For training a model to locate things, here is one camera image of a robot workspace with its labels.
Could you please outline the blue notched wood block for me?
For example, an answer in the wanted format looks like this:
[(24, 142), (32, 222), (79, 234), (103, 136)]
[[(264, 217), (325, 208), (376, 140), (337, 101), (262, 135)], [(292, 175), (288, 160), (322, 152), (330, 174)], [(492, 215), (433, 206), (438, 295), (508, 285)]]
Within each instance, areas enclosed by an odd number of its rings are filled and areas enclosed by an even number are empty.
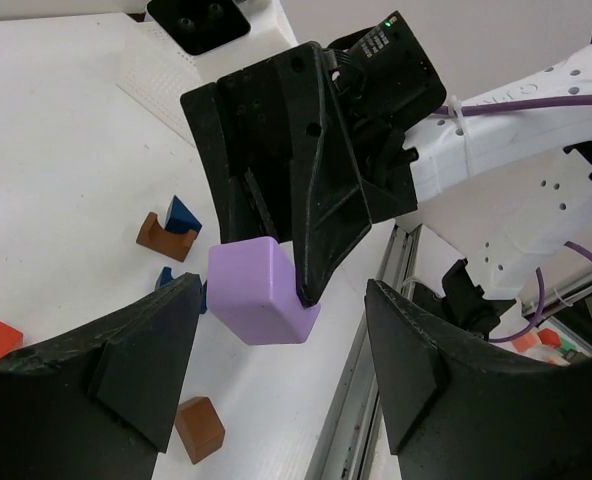
[[(180, 278), (173, 276), (172, 268), (170, 266), (163, 267), (158, 274), (154, 290), (167, 289), (178, 293), (182, 288), (185, 288), (185, 285), (181, 283)], [(207, 313), (207, 310), (207, 281), (204, 281), (200, 285), (199, 314), (204, 315)]]

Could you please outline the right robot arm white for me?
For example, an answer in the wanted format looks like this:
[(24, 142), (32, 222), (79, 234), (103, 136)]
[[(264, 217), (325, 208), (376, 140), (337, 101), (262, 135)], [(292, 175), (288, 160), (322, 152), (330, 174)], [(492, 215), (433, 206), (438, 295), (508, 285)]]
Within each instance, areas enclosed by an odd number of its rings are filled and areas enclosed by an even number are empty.
[(223, 242), (293, 246), (296, 293), (317, 303), (372, 225), (480, 174), (577, 151), (592, 184), (592, 39), (547, 70), (448, 101), (399, 13), (307, 42), (182, 95)]

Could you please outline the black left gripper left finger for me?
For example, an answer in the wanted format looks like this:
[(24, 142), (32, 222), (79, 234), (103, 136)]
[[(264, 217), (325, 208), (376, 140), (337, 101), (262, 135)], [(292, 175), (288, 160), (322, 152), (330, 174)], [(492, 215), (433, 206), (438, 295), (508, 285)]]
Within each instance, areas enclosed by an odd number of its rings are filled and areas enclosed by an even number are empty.
[(0, 479), (148, 479), (169, 445), (200, 306), (180, 277), (0, 359)]

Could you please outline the brown rectangular wood block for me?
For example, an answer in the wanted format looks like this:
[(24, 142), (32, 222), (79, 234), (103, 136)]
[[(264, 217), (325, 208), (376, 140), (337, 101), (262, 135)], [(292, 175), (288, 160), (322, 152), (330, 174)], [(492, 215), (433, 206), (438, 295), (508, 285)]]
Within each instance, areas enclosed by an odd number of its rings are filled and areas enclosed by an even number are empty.
[(193, 397), (178, 406), (175, 428), (193, 464), (219, 450), (225, 428), (212, 401), (205, 396)]

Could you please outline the aluminium frame rail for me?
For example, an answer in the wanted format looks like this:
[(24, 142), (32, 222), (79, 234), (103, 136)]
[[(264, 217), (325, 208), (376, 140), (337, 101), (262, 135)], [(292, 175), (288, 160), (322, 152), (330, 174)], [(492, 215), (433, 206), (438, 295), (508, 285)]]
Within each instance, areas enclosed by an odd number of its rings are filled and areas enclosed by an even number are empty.
[[(440, 278), (460, 252), (420, 225), (393, 227), (376, 278), (406, 298), (423, 287), (443, 294)], [(399, 479), (389, 453), (367, 321), (362, 318), (306, 473), (308, 479)]]

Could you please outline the purple wood cube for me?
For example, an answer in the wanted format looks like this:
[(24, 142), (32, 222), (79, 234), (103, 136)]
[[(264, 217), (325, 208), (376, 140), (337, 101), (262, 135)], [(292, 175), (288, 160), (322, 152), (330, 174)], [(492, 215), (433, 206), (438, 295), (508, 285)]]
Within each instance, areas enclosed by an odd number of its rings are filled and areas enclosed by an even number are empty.
[(295, 266), (272, 237), (211, 247), (206, 302), (250, 346), (304, 343), (321, 310), (302, 306)]

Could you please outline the blue triangular wood block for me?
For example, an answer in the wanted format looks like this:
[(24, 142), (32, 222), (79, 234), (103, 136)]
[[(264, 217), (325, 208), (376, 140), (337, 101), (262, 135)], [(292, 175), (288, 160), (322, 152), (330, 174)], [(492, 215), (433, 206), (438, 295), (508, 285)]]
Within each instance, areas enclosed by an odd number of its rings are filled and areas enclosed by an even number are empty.
[(187, 206), (174, 195), (166, 215), (165, 230), (173, 234), (186, 234), (189, 231), (199, 233), (202, 223), (193, 215)]

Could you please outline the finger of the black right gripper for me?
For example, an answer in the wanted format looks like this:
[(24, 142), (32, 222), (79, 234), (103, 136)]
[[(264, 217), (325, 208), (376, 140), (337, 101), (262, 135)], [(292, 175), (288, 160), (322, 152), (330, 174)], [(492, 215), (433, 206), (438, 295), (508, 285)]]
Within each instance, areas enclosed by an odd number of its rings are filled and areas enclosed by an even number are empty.
[(292, 149), (296, 291), (312, 306), (372, 221), (325, 51), (301, 44), (281, 56), (278, 71)]
[(180, 104), (206, 174), (220, 241), (225, 244), (263, 236), (278, 239), (217, 84), (207, 83), (182, 94)]

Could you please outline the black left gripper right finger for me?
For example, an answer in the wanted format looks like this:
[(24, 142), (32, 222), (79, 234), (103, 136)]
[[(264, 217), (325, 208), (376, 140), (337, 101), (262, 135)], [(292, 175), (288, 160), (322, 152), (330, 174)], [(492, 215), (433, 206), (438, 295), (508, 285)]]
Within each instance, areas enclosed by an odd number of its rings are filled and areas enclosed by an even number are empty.
[(405, 479), (592, 479), (592, 358), (489, 344), (370, 280), (366, 320), (390, 452)]

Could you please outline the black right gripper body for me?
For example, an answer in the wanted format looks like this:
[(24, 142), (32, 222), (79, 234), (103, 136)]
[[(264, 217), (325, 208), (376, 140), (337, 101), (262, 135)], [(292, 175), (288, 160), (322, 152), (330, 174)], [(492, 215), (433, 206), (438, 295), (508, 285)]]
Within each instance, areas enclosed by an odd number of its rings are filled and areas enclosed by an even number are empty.
[(307, 42), (219, 79), (235, 132), (230, 175), (243, 182), (256, 205), (267, 206), (275, 224), (286, 223), (297, 144), (290, 130), (321, 85), (308, 65), (309, 53), (321, 54), (332, 96), (320, 109), (326, 122), (309, 129), (324, 139), (331, 162), (322, 195), (329, 197), (348, 179), (344, 158), (351, 152), (373, 222), (415, 211), (410, 165), (419, 154), (402, 144), (410, 128), (442, 105), (446, 90), (398, 12), (327, 48)]

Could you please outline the brown arch wood block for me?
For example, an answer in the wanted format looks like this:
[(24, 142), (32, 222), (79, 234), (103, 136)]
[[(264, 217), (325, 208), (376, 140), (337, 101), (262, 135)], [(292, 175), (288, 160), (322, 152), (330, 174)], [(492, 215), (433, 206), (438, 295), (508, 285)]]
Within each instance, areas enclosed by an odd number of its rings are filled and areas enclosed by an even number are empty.
[(198, 233), (194, 230), (182, 234), (165, 230), (160, 225), (157, 214), (149, 212), (140, 227), (136, 243), (178, 262), (184, 262), (197, 237)]

